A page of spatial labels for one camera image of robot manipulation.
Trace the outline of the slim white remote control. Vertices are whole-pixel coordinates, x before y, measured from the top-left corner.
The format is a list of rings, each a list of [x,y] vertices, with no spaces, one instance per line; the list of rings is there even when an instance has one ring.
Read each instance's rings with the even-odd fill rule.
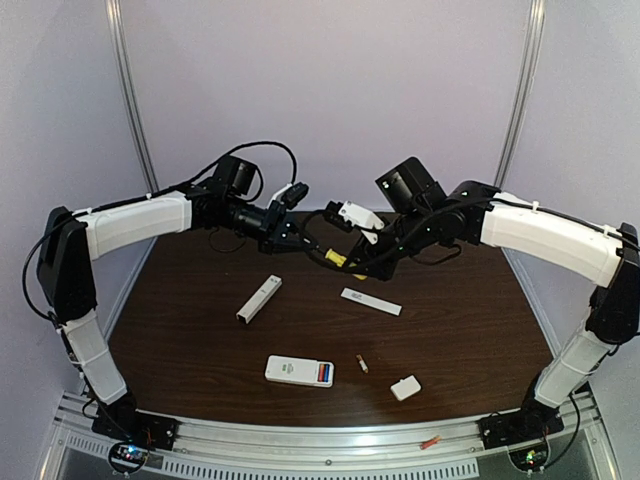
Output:
[[[249,324],[281,286],[282,279],[276,275],[270,275],[236,312],[236,318],[244,324]]]

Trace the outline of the yellow handled screwdriver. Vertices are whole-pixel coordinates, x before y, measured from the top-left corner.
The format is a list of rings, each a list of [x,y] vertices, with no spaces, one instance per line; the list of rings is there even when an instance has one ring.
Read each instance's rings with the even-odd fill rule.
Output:
[[[342,267],[347,259],[346,256],[341,255],[340,253],[338,253],[337,251],[331,248],[326,249],[323,253],[323,256],[326,260],[328,260],[329,262],[331,262],[332,264],[338,267]],[[353,274],[353,277],[361,281],[364,281],[367,279],[367,276],[361,275],[361,274]]]

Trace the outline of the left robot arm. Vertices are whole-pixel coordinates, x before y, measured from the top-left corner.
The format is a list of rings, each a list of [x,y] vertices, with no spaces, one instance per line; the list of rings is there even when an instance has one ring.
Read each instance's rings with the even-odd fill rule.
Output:
[[[48,303],[45,317],[59,332],[75,368],[97,404],[115,418],[135,408],[98,321],[94,263],[122,248],[167,234],[227,229],[253,239],[266,254],[296,252],[301,241],[293,209],[308,186],[291,180],[266,207],[247,199],[255,164],[225,155],[211,176],[96,208],[53,209],[42,239],[36,277]]]

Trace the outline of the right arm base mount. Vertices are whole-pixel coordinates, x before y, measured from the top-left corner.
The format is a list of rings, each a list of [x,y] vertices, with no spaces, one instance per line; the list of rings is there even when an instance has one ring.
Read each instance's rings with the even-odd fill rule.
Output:
[[[549,436],[564,430],[557,414],[544,420],[537,414],[518,410],[482,417],[477,421],[485,450],[505,447],[511,465],[518,471],[541,472],[550,461]]]

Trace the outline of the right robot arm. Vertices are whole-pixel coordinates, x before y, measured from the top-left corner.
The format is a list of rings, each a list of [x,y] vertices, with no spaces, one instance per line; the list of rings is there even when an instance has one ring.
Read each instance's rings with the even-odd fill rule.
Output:
[[[632,225],[597,225],[473,180],[447,193],[415,157],[376,184],[397,215],[392,222],[351,201],[337,209],[363,235],[346,262],[358,274],[388,280],[405,257],[466,242],[525,253],[594,284],[586,317],[533,382],[523,410],[558,409],[607,355],[636,337],[639,247]]]

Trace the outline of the small white battery cover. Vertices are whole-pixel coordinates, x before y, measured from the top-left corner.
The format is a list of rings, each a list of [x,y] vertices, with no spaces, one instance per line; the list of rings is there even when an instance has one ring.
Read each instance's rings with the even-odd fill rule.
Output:
[[[414,396],[421,390],[422,385],[414,375],[400,379],[390,387],[391,393],[400,402]]]

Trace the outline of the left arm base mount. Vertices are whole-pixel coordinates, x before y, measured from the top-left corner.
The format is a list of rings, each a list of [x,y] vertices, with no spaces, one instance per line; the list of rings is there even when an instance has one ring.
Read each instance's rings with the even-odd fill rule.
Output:
[[[154,452],[173,449],[178,426],[174,418],[136,412],[133,426],[125,428],[101,412],[91,430],[114,441],[107,462],[117,474],[129,477],[147,466]]]

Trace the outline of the white air conditioner remote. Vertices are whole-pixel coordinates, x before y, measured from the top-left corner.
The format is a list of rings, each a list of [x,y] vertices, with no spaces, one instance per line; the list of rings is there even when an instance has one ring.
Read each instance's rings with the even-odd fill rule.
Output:
[[[264,377],[267,381],[275,383],[331,388],[333,383],[327,385],[317,381],[320,363],[330,363],[334,366],[329,361],[270,355],[267,359]]]

